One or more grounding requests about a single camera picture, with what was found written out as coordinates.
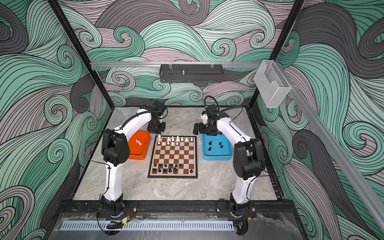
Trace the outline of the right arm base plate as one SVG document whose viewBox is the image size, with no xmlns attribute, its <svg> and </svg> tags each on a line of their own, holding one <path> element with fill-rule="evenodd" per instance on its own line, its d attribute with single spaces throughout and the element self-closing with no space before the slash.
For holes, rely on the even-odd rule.
<svg viewBox="0 0 384 240">
<path fill-rule="evenodd" d="M 252 202 L 236 204 L 234 201 L 219 200 L 216 202 L 217 215 L 219 218 L 248 219 L 254 218 L 256 210 Z"/>
</svg>

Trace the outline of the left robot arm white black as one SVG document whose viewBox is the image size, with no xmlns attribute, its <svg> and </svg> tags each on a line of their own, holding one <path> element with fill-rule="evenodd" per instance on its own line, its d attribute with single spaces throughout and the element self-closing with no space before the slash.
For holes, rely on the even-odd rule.
<svg viewBox="0 0 384 240">
<path fill-rule="evenodd" d="M 144 104 L 137 112 L 114 129 L 103 132 L 101 153 L 106 163 L 106 190 L 101 196 L 101 203 L 112 216 L 123 211 L 122 175 L 125 162 L 131 154 L 129 140 L 144 125 L 148 131 L 160 134 L 165 131 L 162 122 L 164 103 L 156 101 L 152 105 Z"/>
</svg>

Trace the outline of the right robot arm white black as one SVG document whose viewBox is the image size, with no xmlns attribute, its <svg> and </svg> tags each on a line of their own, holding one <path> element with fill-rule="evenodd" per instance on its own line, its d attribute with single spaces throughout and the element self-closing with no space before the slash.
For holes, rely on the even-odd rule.
<svg viewBox="0 0 384 240">
<path fill-rule="evenodd" d="M 201 123 L 194 124 L 194 135 L 224 135 L 233 147 L 233 166 L 237 174 L 235 188 L 230 196 L 229 209 L 240 216 L 250 205 L 251 192 L 256 179 L 265 170 L 263 145 L 258 138 L 251 138 L 238 128 L 226 111 L 221 110 L 213 96 L 204 97 L 205 110 L 201 114 Z"/>
</svg>

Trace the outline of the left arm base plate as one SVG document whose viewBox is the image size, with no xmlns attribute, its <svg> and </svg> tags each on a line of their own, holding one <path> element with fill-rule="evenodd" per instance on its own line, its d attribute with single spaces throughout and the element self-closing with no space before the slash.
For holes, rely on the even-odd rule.
<svg viewBox="0 0 384 240">
<path fill-rule="evenodd" d="M 101 218 L 112 218 L 112 219 L 123 219 L 125 217 L 135 217 L 136 210 L 138 209 L 138 202 L 123 201 L 118 204 L 111 211 L 104 205 L 98 207 L 99 217 Z"/>
</svg>

